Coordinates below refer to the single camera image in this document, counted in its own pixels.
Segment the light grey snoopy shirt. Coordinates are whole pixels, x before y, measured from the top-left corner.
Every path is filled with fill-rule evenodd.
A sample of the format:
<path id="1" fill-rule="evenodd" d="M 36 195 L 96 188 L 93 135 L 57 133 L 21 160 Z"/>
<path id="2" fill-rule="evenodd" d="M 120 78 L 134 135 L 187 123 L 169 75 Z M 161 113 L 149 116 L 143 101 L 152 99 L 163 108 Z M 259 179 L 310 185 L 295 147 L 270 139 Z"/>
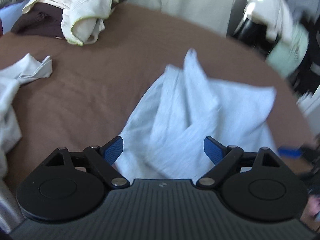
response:
<path id="1" fill-rule="evenodd" d="M 276 93 L 209 78 L 191 49 L 182 68 L 166 66 L 131 113 L 116 167 L 129 181 L 198 180 L 213 167 L 203 149 L 207 136 L 247 152 L 275 150 L 266 120 Z"/>

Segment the black hanging clothes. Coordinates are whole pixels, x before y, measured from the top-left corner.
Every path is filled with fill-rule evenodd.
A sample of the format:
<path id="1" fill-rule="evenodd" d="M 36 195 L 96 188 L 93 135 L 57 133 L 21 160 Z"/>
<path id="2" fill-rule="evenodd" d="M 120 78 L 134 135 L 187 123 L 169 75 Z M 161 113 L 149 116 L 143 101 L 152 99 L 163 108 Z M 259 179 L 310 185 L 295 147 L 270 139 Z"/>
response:
<path id="1" fill-rule="evenodd" d="M 319 18 L 308 26 L 309 44 L 304 58 L 297 68 L 295 92 L 303 95 L 314 93 L 319 87 Z"/>

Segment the mint green tote bag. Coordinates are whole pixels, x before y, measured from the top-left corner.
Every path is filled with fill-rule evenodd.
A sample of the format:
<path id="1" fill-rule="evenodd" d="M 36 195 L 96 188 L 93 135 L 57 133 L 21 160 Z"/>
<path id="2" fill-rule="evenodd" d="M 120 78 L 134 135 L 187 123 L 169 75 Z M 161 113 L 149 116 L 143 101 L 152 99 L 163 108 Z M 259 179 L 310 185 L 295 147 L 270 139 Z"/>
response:
<path id="1" fill-rule="evenodd" d="M 301 64 L 309 45 L 309 33 L 302 24 L 296 24 L 290 44 L 279 41 L 266 57 L 266 63 L 281 78 L 289 77 Z"/>

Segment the black glossy bag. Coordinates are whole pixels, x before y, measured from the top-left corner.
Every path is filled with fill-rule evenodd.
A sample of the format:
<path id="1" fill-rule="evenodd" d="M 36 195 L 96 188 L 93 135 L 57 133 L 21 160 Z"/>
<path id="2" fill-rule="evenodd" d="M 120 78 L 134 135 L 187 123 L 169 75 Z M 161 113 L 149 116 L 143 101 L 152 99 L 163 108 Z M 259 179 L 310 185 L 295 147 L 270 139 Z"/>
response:
<path id="1" fill-rule="evenodd" d="M 265 25 L 245 19 L 243 23 L 240 23 L 240 26 L 236 29 L 232 38 L 257 51 L 263 55 L 263 57 L 267 57 L 277 45 L 279 36 L 277 35 L 274 41 L 268 40 L 266 31 L 267 27 Z"/>

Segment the white quilted jacket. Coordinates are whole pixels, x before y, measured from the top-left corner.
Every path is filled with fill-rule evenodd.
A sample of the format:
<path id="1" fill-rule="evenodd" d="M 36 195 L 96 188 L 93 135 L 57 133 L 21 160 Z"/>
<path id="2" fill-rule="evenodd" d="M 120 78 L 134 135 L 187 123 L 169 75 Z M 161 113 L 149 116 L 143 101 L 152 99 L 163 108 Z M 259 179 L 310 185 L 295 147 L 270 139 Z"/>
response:
<path id="1" fill-rule="evenodd" d="M 292 41 L 293 18 L 285 0 L 247 0 L 244 19 L 264 25 L 269 41 Z"/>

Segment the dark brown folded garment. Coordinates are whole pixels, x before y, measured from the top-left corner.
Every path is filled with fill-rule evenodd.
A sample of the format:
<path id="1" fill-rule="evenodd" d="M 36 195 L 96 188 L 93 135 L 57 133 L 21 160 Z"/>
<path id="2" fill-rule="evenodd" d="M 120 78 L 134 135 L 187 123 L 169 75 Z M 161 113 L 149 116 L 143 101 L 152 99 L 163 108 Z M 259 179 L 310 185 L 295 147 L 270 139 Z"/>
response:
<path id="1" fill-rule="evenodd" d="M 126 0 L 113 2 L 112 8 Z M 12 33 L 20 35 L 38 35 L 64 38 L 61 30 L 62 9 L 46 3 L 36 3 L 34 7 L 16 21 L 11 29 Z"/>

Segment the cream knit garment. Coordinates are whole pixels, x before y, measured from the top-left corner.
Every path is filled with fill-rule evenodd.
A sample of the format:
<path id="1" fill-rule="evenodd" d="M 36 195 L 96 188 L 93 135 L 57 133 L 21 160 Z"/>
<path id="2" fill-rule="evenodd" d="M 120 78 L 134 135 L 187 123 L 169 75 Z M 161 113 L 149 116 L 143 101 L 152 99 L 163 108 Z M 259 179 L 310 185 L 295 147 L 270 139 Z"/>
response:
<path id="1" fill-rule="evenodd" d="M 61 30 L 68 43 L 83 46 L 93 44 L 105 29 L 104 20 L 119 0 L 30 0 L 22 9 L 26 14 L 36 3 L 46 3 L 62 9 Z"/>

